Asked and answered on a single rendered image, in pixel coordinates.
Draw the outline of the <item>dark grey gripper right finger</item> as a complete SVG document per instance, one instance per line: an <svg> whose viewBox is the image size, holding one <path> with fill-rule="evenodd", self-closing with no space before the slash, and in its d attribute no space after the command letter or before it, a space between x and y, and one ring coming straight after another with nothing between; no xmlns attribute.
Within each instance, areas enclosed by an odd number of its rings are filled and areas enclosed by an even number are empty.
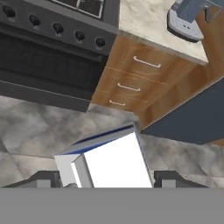
<svg viewBox="0 0 224 224"><path fill-rule="evenodd" d="M154 171L154 179L155 188L206 188L205 185L183 178L176 171Z"/></svg>

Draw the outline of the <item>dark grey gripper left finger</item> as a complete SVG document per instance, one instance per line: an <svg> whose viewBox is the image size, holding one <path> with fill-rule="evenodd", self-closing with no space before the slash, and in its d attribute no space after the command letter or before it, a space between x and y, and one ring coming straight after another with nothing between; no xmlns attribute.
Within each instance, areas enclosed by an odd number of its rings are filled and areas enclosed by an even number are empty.
<svg viewBox="0 0 224 224"><path fill-rule="evenodd" d="M29 178L6 185L5 188L61 188L58 171L37 171Z"/></svg>

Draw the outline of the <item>white milk carton blue edge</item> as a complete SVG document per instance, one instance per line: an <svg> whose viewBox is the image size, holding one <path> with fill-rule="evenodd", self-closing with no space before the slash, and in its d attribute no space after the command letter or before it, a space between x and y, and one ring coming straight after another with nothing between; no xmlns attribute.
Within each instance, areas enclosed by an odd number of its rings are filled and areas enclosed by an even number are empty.
<svg viewBox="0 0 224 224"><path fill-rule="evenodd" d="M84 138L54 156L63 186L151 188L148 165L133 122Z"/></svg>

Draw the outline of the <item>wooden cabinet side panel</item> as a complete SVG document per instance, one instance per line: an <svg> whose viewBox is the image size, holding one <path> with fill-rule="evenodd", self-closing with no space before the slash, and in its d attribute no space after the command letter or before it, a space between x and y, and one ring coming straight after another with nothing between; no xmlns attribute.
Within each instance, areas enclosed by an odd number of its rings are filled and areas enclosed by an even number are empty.
<svg viewBox="0 0 224 224"><path fill-rule="evenodd" d="M208 63L205 66L197 65L156 99L139 116L141 130L224 78L224 9L211 7L209 14L209 23L205 21L203 12L197 16L197 22L204 34L202 44Z"/></svg>

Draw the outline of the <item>wooden drawer front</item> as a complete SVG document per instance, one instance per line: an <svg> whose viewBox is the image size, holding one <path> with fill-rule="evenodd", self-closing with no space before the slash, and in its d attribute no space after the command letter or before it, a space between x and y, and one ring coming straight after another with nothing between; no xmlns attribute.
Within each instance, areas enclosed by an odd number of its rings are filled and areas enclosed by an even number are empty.
<svg viewBox="0 0 224 224"><path fill-rule="evenodd" d="M110 103L109 100L112 100L113 102L126 103L126 105L124 107L118 106ZM104 107L125 110L133 113L138 112L146 104L145 101L140 101L138 99L134 99L133 97L120 94L112 94L110 92L101 90L96 90L94 92L91 102Z"/></svg>
<svg viewBox="0 0 224 224"><path fill-rule="evenodd" d="M161 67L155 68L136 62L133 60L135 55L140 60L151 64L161 64ZM105 68L139 75L167 85L178 77L188 74L195 66L195 63L187 59L181 59L179 56L158 50L153 46L147 46L130 38L118 36L115 39Z"/></svg>
<svg viewBox="0 0 224 224"><path fill-rule="evenodd" d="M141 88L141 91L136 92L118 87L118 82L126 87ZM125 95L143 101L148 92L154 92L155 90L164 87L164 83L150 80L149 78L141 77L131 73L125 73L112 68L105 68L98 82L96 90L107 91L112 94Z"/></svg>

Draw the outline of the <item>dark grey oven door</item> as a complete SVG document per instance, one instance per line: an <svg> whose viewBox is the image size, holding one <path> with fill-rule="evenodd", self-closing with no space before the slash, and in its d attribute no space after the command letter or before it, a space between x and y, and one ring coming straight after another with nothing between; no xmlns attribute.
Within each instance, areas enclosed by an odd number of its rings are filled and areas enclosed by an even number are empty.
<svg viewBox="0 0 224 224"><path fill-rule="evenodd" d="M0 23L0 70L18 84L89 101L107 59Z"/></svg>

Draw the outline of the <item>dark grey oven range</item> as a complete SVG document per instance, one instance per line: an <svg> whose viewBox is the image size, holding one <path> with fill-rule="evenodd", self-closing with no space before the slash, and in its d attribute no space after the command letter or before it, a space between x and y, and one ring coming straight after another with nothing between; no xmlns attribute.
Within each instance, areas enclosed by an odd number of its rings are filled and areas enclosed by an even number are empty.
<svg viewBox="0 0 224 224"><path fill-rule="evenodd" d="M85 112L120 0L0 0L0 95Z"/></svg>

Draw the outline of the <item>grey blue stand mixer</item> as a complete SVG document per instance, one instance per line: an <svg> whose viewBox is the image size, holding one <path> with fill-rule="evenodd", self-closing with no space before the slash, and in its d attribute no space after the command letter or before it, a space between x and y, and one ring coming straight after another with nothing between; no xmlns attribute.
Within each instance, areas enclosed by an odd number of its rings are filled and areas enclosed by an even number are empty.
<svg viewBox="0 0 224 224"><path fill-rule="evenodd" d="M196 17L200 10L205 12L205 20L209 20L209 8L224 7L224 0L176 0L167 11L167 30L173 35L188 42L197 43L204 38Z"/></svg>

